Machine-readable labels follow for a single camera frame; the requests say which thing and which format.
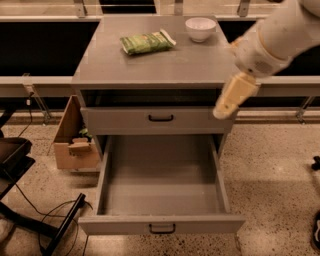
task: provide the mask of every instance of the cable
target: cable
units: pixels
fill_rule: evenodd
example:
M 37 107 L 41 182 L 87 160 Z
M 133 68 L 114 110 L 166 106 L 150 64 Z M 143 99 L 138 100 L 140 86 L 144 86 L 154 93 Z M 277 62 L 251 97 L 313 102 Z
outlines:
M 49 153 L 50 153 L 50 150 L 51 150 L 51 148 L 52 148 L 53 143 L 54 143 L 54 142 L 51 142 L 50 147 L 49 147 L 49 149 L 48 149 L 48 151 L 47 151 L 47 155 L 46 155 L 46 156 L 49 156 Z
M 18 137 L 20 137 L 30 126 L 30 124 L 32 124 L 32 114 L 31 114 L 31 97 L 34 93 L 31 92 L 29 95 L 29 98 L 26 101 L 27 106 L 29 106 L 29 114 L 30 114 L 30 122 L 29 124 L 20 132 L 20 134 L 18 135 Z
M 87 249 L 87 244 L 88 244 L 88 240 L 89 240 L 89 236 L 87 235 L 87 238 L 86 238 L 86 243 L 84 244 L 84 248 L 83 248 L 83 253 L 82 253 L 82 256 L 85 255 L 86 253 L 86 249 Z
M 4 171 L 4 172 L 6 173 L 6 175 L 9 177 L 9 179 L 11 179 L 11 181 L 14 183 L 14 185 L 18 188 L 18 190 L 19 190 L 20 193 L 22 194 L 22 196 L 23 196 L 23 197 L 27 200 L 27 202 L 33 207 L 33 209 L 34 209 L 37 213 L 39 213 L 40 215 L 43 215 L 43 216 L 44 216 L 41 222 L 43 222 L 46 217 L 65 218 L 66 216 L 63 216 L 63 215 L 51 215 L 50 213 L 53 212 L 53 211 L 55 211 L 56 209 L 64 206 L 64 205 L 66 205 L 66 204 L 70 204 L 70 203 L 74 203 L 74 202 L 75 202 L 75 200 L 67 201 L 67 202 L 64 202 L 64 203 L 58 205 L 57 207 L 55 207 L 54 209 L 52 209 L 52 210 L 51 210 L 50 212 L 48 212 L 48 213 L 42 213 L 42 212 L 40 212 L 40 211 L 34 206 L 34 204 L 33 204 L 33 203 L 28 199 L 28 197 L 23 193 L 23 191 L 20 189 L 20 187 L 18 186 L 18 184 L 17 184 L 17 183 L 15 182 L 15 180 L 11 177 L 11 175 L 10 175 L 5 169 L 3 169 L 3 171 Z M 73 220 L 73 221 L 76 223 L 76 225 L 77 225 L 77 231 L 76 231 L 76 237 L 75 237 L 75 239 L 74 239 L 74 241 L 73 241 L 73 244 L 72 244 L 70 250 L 68 251 L 68 253 L 66 254 L 66 256 L 70 254 L 70 252 L 71 252 L 72 249 L 74 248 L 75 243 L 76 243 L 77 238 L 78 238 L 79 225 L 78 225 L 78 223 L 75 221 L 75 219 L 72 219 L 72 220 Z M 40 242 L 40 233 L 38 233 L 38 242 L 39 242 L 40 251 L 43 252 L 43 251 L 44 251 L 44 248 L 42 247 L 41 242 Z
M 54 209 L 52 209 L 50 212 L 48 212 L 48 213 L 43 217 L 43 219 L 41 220 L 41 222 L 44 222 L 45 218 L 47 218 L 47 217 L 58 217 L 58 218 L 61 217 L 61 218 L 65 218 L 66 216 L 63 216 L 63 215 L 55 215 L 55 214 L 54 214 L 54 215 L 50 215 L 50 213 L 52 213 L 53 211 L 57 210 L 57 209 L 60 208 L 60 207 L 63 207 L 63 206 L 66 205 L 66 204 L 70 204 L 70 203 L 74 203 L 74 202 L 76 202 L 76 201 L 75 201 L 75 200 L 73 200 L 73 201 L 67 201 L 67 202 L 64 202 L 64 203 L 58 205 L 57 207 L 55 207 Z M 74 241 L 73 241 L 73 243 L 72 243 L 72 246 L 71 246 L 70 250 L 69 250 L 68 253 L 66 254 L 66 256 L 69 255 L 70 252 L 73 250 L 73 248 L 74 248 L 74 246 L 75 246 L 75 244 L 76 244 L 77 238 L 78 238 L 78 233 L 79 233 L 79 224 L 75 221 L 75 219 L 72 219 L 72 220 L 73 220 L 73 222 L 77 225 L 77 230 L 76 230 L 75 239 L 74 239 Z M 43 246 L 41 245 L 40 236 L 41 236 L 41 234 L 38 233 L 38 243 L 39 243 L 40 251 L 43 252 L 43 251 L 44 251 L 44 248 L 43 248 Z

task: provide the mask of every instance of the gray cabinet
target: gray cabinet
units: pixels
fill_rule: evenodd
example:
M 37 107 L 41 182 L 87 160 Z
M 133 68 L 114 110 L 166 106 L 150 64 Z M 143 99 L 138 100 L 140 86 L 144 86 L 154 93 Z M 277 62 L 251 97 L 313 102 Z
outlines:
M 79 219 L 87 234 L 225 233 L 244 223 L 219 167 L 235 115 L 212 115 L 232 60 L 220 34 L 195 44 L 184 21 L 105 17 L 73 79 L 102 161 L 94 213 Z M 128 57 L 115 41 L 160 25 L 178 39 L 174 50 Z

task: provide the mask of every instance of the terrazzo floor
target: terrazzo floor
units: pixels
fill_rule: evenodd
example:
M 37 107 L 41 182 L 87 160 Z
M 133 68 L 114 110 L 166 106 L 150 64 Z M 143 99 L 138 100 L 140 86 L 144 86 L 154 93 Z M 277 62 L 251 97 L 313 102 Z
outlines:
M 26 124 L 8 124 L 6 137 L 17 136 Z M 51 147 L 57 121 L 31 125 L 22 137 L 33 143 L 36 163 L 19 186 L 41 212 L 79 193 L 95 201 L 97 173 L 58 170 Z M 320 154 L 320 124 L 236 124 L 221 156 L 221 169 L 231 212 L 245 224 L 235 234 L 90 236 L 85 255 L 317 255 L 310 246 L 313 217 L 320 210 L 320 172 L 310 166 Z M 42 219 L 13 188 L 2 199 L 26 216 Z M 58 214 L 68 210 L 64 207 Z M 81 215 L 91 215 L 89 207 Z M 59 223 L 57 218 L 47 218 Z M 72 224 L 54 255 L 66 255 L 76 236 Z M 69 255 L 82 255 L 86 234 L 79 227 Z M 36 233 L 14 228 L 0 244 L 0 255 L 41 255 Z

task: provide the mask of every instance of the open drawer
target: open drawer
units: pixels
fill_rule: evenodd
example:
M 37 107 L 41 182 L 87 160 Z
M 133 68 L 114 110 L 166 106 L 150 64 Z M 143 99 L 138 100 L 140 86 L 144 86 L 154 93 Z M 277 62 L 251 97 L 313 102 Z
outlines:
M 109 136 L 89 235 L 236 232 L 213 135 Z

